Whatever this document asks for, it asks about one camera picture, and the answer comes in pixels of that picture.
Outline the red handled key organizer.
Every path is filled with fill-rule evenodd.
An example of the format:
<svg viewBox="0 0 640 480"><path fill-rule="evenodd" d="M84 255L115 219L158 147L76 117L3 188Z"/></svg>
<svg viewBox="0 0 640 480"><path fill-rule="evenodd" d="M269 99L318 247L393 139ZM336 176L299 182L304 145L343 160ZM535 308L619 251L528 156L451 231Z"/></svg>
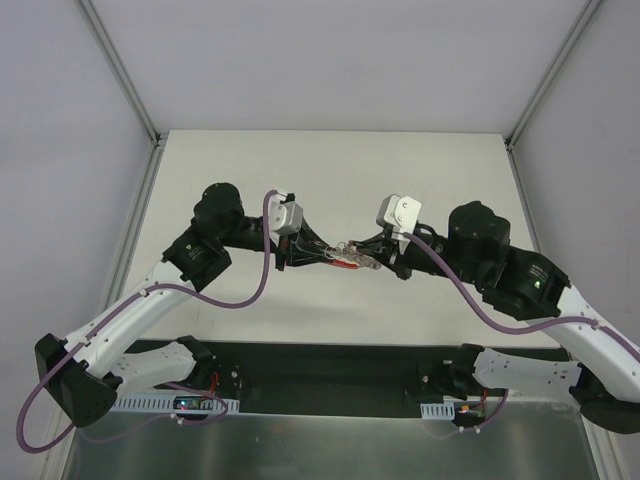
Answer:
<svg viewBox="0 0 640 480"><path fill-rule="evenodd" d="M340 242L324 249L324 256L335 267L358 270L379 270L382 265L375 259L359 253L352 242Z"/></svg>

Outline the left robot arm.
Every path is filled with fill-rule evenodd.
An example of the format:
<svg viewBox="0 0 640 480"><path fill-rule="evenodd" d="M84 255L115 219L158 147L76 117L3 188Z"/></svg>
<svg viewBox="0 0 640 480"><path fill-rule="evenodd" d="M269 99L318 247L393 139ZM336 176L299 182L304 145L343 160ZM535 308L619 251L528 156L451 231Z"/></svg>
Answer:
<svg viewBox="0 0 640 480"><path fill-rule="evenodd" d="M128 393L168 383L209 387L216 361L192 336L140 354L128 350L179 305L202 299L203 290L230 267L230 249L260 252L265 269L283 270L328 262L328 247L294 195L271 191L262 216L250 217L234 185L213 184L194 206L189 227L128 297L63 339L48 334L37 342L39 378L79 428L102 418Z"/></svg>

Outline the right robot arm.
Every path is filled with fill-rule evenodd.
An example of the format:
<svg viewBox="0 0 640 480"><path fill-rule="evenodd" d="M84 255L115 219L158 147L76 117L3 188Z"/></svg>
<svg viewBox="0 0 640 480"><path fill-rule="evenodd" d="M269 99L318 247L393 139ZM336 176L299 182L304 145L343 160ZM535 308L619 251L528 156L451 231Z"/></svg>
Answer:
<svg viewBox="0 0 640 480"><path fill-rule="evenodd" d="M479 201L456 207L441 236L393 211L412 203L391 197L376 220L381 232L350 241L350 250L401 280L415 271L448 278L485 325L513 336L543 332L572 357L511 357L464 344L450 363L420 369L425 393L465 400L483 389L534 391L605 430L638 433L638 346L590 307L551 260L512 246L509 221L489 207Z"/></svg>

